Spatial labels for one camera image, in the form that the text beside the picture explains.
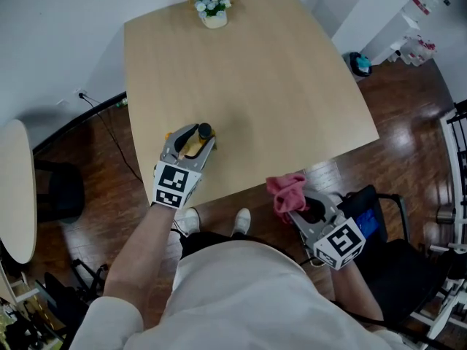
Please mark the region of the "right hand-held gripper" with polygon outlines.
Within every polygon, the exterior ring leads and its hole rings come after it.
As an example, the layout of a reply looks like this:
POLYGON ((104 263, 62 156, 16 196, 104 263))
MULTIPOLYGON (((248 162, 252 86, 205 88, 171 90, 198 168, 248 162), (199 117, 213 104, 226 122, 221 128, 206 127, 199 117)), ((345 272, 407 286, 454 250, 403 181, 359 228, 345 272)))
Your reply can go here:
POLYGON ((350 217, 336 207, 325 194, 305 190, 304 197, 309 210, 314 214, 331 214, 326 221, 310 223, 297 211, 288 216, 298 228, 304 246, 317 258, 334 270, 339 270, 356 258, 365 246, 366 239, 350 217))

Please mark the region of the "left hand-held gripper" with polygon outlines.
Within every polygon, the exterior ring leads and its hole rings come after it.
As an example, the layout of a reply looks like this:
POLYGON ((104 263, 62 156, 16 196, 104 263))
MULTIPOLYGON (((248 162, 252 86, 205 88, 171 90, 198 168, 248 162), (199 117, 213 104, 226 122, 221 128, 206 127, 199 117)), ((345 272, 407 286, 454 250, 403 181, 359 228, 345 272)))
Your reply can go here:
POLYGON ((196 190, 201 181, 202 168, 216 142, 212 136, 201 145, 195 156, 179 159, 180 151, 198 127, 197 123, 186 125, 166 137, 154 169, 153 203, 181 209, 196 190))

